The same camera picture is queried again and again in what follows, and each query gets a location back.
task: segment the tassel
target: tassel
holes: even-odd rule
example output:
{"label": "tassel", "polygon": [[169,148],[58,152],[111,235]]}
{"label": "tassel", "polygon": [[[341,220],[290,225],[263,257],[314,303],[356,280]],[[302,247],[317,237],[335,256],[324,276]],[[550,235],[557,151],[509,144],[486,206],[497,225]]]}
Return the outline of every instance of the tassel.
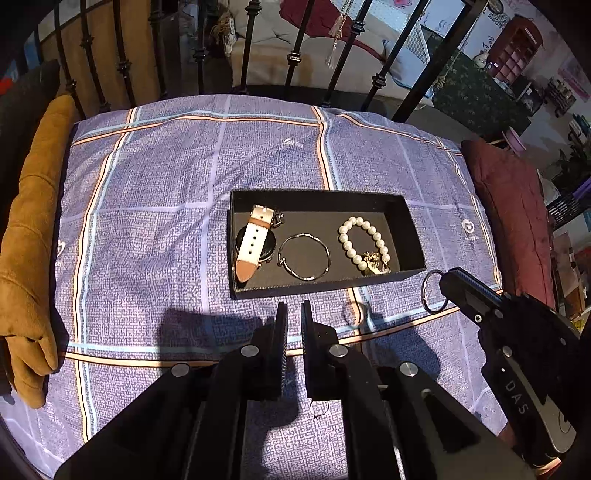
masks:
{"label": "tassel", "polygon": [[336,43],[337,39],[333,42],[333,47],[330,51],[330,54],[326,57],[326,66],[331,70],[335,69],[335,53],[336,53]]}
{"label": "tassel", "polygon": [[340,29],[341,29],[341,25],[343,25],[345,21],[345,17],[343,16],[343,14],[340,14],[337,19],[335,20],[335,24],[332,26],[332,28],[329,30],[329,36],[336,38],[337,35],[339,35]]}

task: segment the screw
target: screw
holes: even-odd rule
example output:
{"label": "screw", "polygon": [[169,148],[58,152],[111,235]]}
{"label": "screw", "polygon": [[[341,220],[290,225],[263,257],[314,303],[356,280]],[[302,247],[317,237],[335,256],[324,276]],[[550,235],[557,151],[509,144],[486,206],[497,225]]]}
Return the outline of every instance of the screw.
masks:
{"label": "screw", "polygon": [[347,347],[345,347],[345,345],[336,343],[329,348],[329,352],[332,356],[335,356],[337,358],[343,358],[345,355],[347,355],[349,350],[347,349]]}
{"label": "screw", "polygon": [[404,362],[399,368],[400,373],[407,377],[414,377],[418,373],[418,367],[412,362]]}
{"label": "screw", "polygon": [[257,356],[259,349],[256,345],[245,345],[240,349],[242,356]]}
{"label": "screw", "polygon": [[175,364],[170,369],[170,372],[175,377],[184,377],[185,375],[187,375],[189,373],[190,370],[191,370],[191,367],[189,367],[187,364]]}

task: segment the maroon pillow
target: maroon pillow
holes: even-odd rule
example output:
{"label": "maroon pillow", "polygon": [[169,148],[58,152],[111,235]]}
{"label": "maroon pillow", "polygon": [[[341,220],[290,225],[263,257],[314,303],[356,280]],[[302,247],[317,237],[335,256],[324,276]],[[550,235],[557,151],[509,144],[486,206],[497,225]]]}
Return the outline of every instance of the maroon pillow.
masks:
{"label": "maroon pillow", "polygon": [[463,141],[462,154],[491,224],[503,289],[554,308],[548,212],[535,168],[484,140]]}

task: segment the black jewelry box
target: black jewelry box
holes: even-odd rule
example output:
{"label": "black jewelry box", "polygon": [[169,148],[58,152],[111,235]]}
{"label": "black jewelry box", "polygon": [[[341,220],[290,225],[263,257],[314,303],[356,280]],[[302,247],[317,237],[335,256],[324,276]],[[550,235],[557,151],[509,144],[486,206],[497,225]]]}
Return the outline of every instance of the black jewelry box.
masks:
{"label": "black jewelry box", "polygon": [[[284,223],[270,230],[277,245],[269,263],[262,263],[246,283],[236,278],[236,235],[248,223],[252,207],[279,209]],[[363,217],[382,234],[391,257],[391,272],[364,275],[346,256],[339,242],[339,227],[351,216]],[[298,233],[320,238],[330,251],[330,269],[313,281],[299,280],[278,266],[278,250],[285,239]],[[349,232],[353,248],[363,255],[375,252],[374,240],[361,227]],[[327,190],[233,190],[228,211],[228,271],[234,299],[252,299],[361,287],[404,280],[425,270],[425,258],[417,230],[404,197],[382,193],[334,192]],[[282,251],[289,266],[302,277],[320,275],[327,265],[326,251],[318,242],[300,237],[287,242]]]}

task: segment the ring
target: ring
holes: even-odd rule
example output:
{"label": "ring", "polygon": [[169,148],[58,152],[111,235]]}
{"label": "ring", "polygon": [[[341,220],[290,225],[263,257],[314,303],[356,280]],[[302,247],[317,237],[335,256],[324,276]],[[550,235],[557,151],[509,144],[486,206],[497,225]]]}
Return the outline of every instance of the ring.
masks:
{"label": "ring", "polygon": [[[317,277],[300,277],[296,272],[294,272],[289,265],[287,265],[286,261],[285,261],[285,257],[281,258],[281,250],[283,250],[283,246],[289,241],[289,240],[293,240],[294,238],[299,238],[301,236],[306,236],[308,238],[311,238],[312,240],[318,242],[320,245],[322,245],[324,247],[324,249],[326,250],[326,258],[328,260],[328,265],[326,266],[326,269]],[[299,279],[299,280],[303,280],[303,281],[312,281],[312,280],[318,280],[321,276],[323,276],[326,272],[328,272],[329,268],[330,268],[330,252],[328,247],[322,242],[322,240],[320,240],[320,238],[318,238],[317,236],[314,235],[310,235],[309,233],[298,233],[297,235],[292,235],[287,237],[283,243],[281,244],[281,246],[279,247],[279,251],[277,252],[277,265],[280,267],[283,265],[283,268],[285,268],[288,273],[290,273],[291,275],[293,275],[295,278]]]}
{"label": "ring", "polygon": [[421,285],[421,303],[423,304],[423,308],[425,309],[425,311],[427,313],[430,313],[431,315],[441,313],[443,310],[445,310],[445,307],[447,307],[447,302],[449,301],[449,299],[445,299],[443,305],[439,310],[432,310],[431,308],[429,308],[429,305],[427,305],[427,280],[429,280],[431,275],[433,275],[434,273],[439,273],[441,276],[444,275],[441,270],[431,270],[427,273],[425,279],[423,280],[423,284]]}

